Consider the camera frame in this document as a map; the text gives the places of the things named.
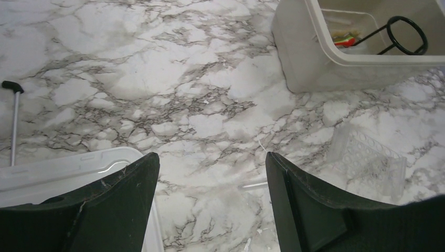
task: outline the colorful item in bin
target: colorful item in bin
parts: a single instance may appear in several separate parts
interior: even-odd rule
[[[422,45],[419,48],[417,48],[417,50],[410,51],[410,50],[406,49],[394,37],[393,31],[391,29],[391,25],[394,24],[397,21],[403,21],[403,22],[407,23],[408,25],[410,25],[412,28],[414,28],[417,31],[417,33],[419,34],[420,38],[422,39]],[[376,35],[377,33],[381,32],[384,29],[386,29],[386,32],[388,33],[388,37],[389,37],[389,39],[391,40],[391,42],[393,44],[388,46],[388,47],[386,47],[385,49],[383,49],[383,51],[379,52],[377,55],[383,55],[386,52],[388,52],[389,50],[393,49],[394,47],[397,47],[397,49],[399,49],[402,53],[404,53],[406,55],[424,55],[427,52],[427,50],[428,50],[427,35],[425,35],[423,30],[416,23],[414,23],[414,21],[412,21],[411,19],[409,19],[407,17],[403,17],[403,16],[394,16],[394,17],[390,18],[388,20],[388,22],[386,23],[386,25],[384,25],[384,26],[378,28],[377,30],[373,31],[371,34],[369,34],[368,36],[364,37],[363,39],[359,39],[355,44],[353,44],[353,46],[357,46],[357,45],[361,44],[363,41],[371,38],[372,36]]]
[[[361,43],[358,46],[339,47],[338,49],[345,54],[351,54],[351,55],[371,55],[372,54],[369,51],[369,48],[366,45],[366,42]]]
[[[348,30],[335,30],[331,32],[331,37],[334,38],[344,38],[348,35],[353,36],[354,38],[358,38],[360,36],[361,32],[355,29],[348,29]]]
[[[334,44],[336,46],[350,47],[355,44],[355,38],[353,36],[348,36],[342,40],[334,41]]]
[[[336,36],[332,36],[332,41],[334,41],[336,46],[350,47],[357,42],[358,32],[348,32],[340,35],[337,34],[335,34]]]

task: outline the black metal ring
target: black metal ring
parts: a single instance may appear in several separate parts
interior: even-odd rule
[[[410,25],[411,27],[413,27],[417,31],[417,33],[420,35],[420,38],[422,39],[423,44],[416,51],[412,52],[412,51],[406,49],[394,37],[393,31],[391,30],[391,25],[393,23],[399,21],[399,20],[402,20],[403,22],[405,22],[408,25]],[[424,55],[427,52],[427,50],[428,50],[427,36],[425,35],[425,33],[423,33],[423,30],[420,29],[420,27],[416,23],[414,23],[411,19],[409,19],[407,17],[402,17],[402,16],[394,16],[394,17],[392,17],[392,18],[390,18],[388,20],[386,30],[388,32],[389,39],[404,54],[407,54],[407,55]]]

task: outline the marble floor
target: marble floor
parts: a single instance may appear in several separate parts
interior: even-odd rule
[[[346,121],[407,158],[404,195],[392,203],[445,193],[442,72],[384,90],[294,95],[271,34],[277,4],[0,1],[0,78],[26,92],[17,163],[115,146],[159,153],[166,251],[279,251],[268,189],[239,188],[266,177],[259,143],[346,188],[323,166]],[[12,104],[1,91],[0,167]]]

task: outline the black handle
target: black handle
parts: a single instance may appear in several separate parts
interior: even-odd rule
[[[20,86],[20,84],[18,84],[16,82],[12,82],[12,81],[7,81],[7,80],[2,82],[2,88],[10,89],[14,93],[17,93],[17,92],[23,93],[23,92],[25,92],[23,90],[23,88]]]

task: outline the clear plastic tray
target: clear plastic tray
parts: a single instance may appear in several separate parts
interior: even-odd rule
[[[335,129],[326,157],[349,180],[360,180],[382,195],[399,200],[403,195],[406,157],[346,124]]]

